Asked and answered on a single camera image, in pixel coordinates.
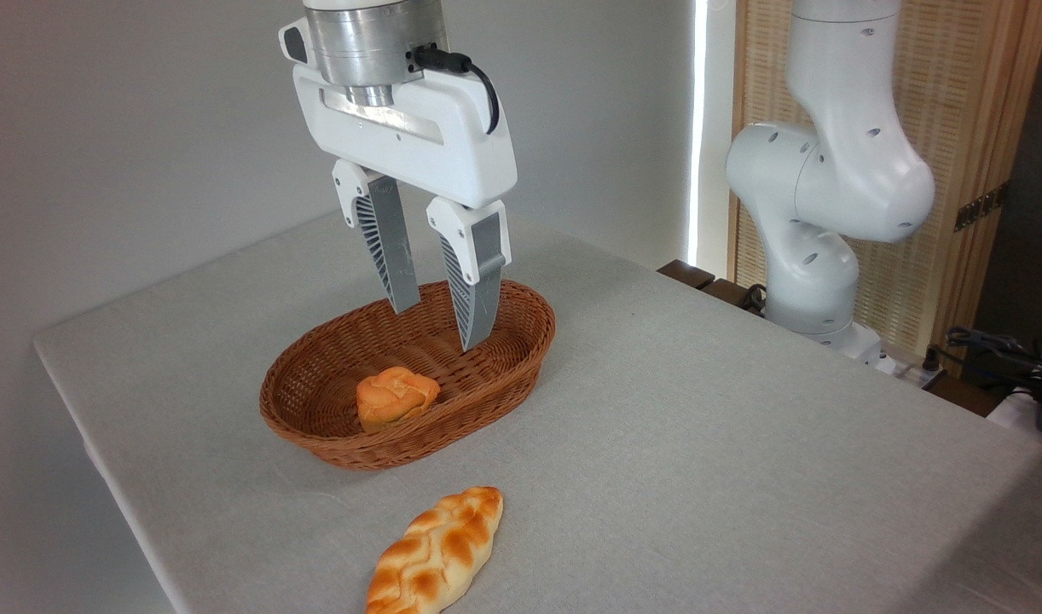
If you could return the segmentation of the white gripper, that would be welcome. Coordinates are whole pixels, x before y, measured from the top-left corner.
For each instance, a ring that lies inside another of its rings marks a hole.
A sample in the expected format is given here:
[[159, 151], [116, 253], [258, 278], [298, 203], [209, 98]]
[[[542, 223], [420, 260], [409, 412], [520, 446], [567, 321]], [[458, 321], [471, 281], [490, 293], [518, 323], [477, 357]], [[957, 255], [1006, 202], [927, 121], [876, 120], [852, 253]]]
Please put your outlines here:
[[295, 66], [292, 82], [315, 143], [338, 157], [343, 217], [362, 235], [397, 314], [420, 301], [397, 180], [443, 197], [431, 200], [427, 218], [440, 236], [462, 350], [474, 349], [493, 330], [501, 270], [511, 262], [498, 199], [518, 180], [506, 118], [486, 136], [483, 83], [429, 72], [393, 85], [389, 107], [365, 107], [311, 67]]

